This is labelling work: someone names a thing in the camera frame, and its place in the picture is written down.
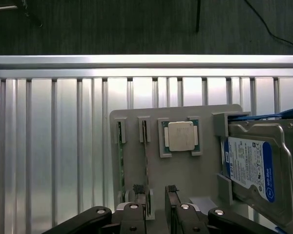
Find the hard drive label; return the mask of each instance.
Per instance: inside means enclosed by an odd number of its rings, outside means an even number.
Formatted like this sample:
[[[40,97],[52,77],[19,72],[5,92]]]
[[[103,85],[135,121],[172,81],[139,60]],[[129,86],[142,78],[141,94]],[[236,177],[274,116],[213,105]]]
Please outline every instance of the hard drive label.
[[[257,187],[259,194],[274,202],[272,149],[268,142],[229,137],[224,144],[230,179],[245,188]]]

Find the metal rod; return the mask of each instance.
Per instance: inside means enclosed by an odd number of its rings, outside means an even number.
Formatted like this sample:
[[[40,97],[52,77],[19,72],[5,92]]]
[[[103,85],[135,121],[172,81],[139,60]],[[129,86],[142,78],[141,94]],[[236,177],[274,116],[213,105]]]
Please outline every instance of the metal rod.
[[[18,7],[15,5],[10,5],[10,6],[0,6],[0,11],[5,11],[5,10],[15,10]]]

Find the gray fixture plate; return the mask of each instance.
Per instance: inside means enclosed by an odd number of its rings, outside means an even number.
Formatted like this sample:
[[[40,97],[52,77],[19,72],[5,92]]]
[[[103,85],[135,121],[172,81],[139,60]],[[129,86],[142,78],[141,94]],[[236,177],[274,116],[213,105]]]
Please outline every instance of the gray fixture plate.
[[[125,127],[123,140],[123,157],[125,188],[131,190],[133,184],[144,184],[145,155],[144,144],[140,141],[139,119],[147,117],[150,125],[150,142],[148,142],[148,176],[149,188],[154,192],[155,220],[148,221],[148,231],[157,229],[168,232],[163,209],[165,186],[176,185],[186,197],[218,196],[217,173],[221,172],[221,144],[214,135],[213,114],[241,112],[237,105],[214,105],[171,107],[158,109],[116,110],[110,114],[111,152],[114,182],[115,207],[120,191],[120,172],[117,139],[117,122]],[[170,122],[188,121],[189,117],[199,117],[201,126],[201,144],[203,153],[191,155],[191,151],[171,152],[172,157],[160,157],[158,119],[169,118]]]

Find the hard drive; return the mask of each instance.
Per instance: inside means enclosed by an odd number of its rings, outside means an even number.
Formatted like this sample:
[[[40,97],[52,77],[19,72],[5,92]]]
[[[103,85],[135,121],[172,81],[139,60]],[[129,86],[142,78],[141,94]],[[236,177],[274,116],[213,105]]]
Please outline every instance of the hard drive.
[[[293,233],[293,119],[231,122],[222,145],[233,194]]]

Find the bolt head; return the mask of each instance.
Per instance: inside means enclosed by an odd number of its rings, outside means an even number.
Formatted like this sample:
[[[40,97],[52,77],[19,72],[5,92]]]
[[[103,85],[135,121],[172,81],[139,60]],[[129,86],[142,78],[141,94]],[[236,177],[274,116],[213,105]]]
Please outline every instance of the bolt head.
[[[180,207],[185,210],[189,209],[189,205],[187,205],[187,204],[182,204]]]
[[[103,214],[103,213],[105,213],[105,210],[98,210],[97,213],[98,214]]]
[[[224,214],[224,212],[222,210],[215,210],[214,212],[216,214],[218,214],[218,215],[223,215]]]

